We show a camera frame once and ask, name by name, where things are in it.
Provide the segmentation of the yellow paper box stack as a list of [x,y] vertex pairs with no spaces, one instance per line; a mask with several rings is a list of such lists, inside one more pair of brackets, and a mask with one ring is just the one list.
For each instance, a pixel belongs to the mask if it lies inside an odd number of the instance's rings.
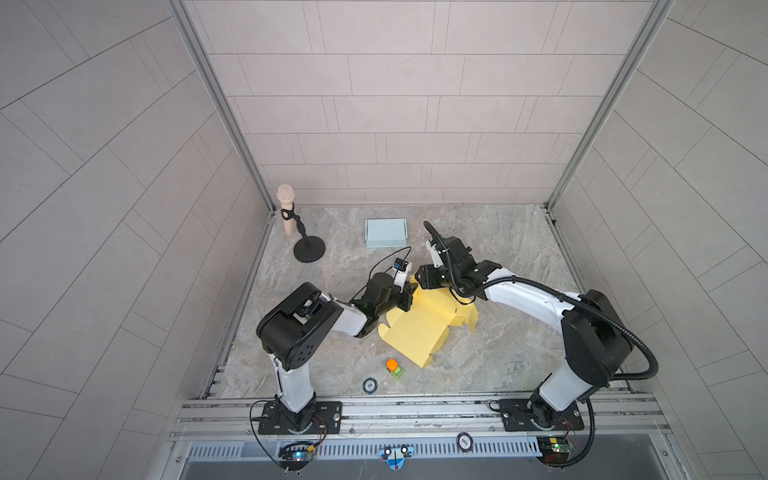
[[458,302],[448,288],[423,290],[414,275],[408,286],[415,288],[410,309],[388,311],[377,332],[385,343],[424,368],[443,346],[450,327],[468,325],[474,334],[479,313],[474,304]]

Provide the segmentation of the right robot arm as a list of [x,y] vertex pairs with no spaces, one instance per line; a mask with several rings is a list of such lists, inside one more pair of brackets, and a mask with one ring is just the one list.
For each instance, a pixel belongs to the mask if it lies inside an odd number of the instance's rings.
[[572,403],[608,385],[631,352],[631,343],[619,330],[583,310],[587,304],[584,295],[524,283],[495,262],[477,263],[456,237],[434,234],[426,248],[432,264],[419,268],[420,286],[446,287],[458,297],[506,305],[542,321],[563,337],[565,360],[528,402],[527,410],[538,428],[553,428]]

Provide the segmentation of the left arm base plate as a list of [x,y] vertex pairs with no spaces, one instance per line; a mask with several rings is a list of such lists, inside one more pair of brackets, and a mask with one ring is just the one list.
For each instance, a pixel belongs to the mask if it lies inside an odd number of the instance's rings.
[[338,434],[343,404],[339,401],[311,400],[298,413],[273,399],[263,407],[257,428],[259,435]]

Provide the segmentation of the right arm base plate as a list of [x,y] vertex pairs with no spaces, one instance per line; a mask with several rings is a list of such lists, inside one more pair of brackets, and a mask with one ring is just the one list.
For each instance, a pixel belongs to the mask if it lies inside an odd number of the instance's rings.
[[576,401],[563,411],[539,399],[502,398],[496,404],[506,432],[581,431],[588,417]]

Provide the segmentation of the light blue paper box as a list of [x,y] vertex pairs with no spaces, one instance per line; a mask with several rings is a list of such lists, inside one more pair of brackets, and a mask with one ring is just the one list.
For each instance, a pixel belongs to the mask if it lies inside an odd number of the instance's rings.
[[367,248],[401,248],[408,245],[405,219],[368,219],[364,240]]

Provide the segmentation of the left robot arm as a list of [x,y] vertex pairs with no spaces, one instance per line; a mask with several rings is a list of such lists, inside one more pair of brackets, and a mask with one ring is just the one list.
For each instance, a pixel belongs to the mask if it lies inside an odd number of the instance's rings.
[[408,311],[415,290],[416,283],[404,273],[378,272],[360,299],[344,302],[305,282],[269,311],[256,334],[276,372],[278,421],[292,431],[303,431],[312,422],[316,393],[308,362],[330,332],[363,338],[390,310]]

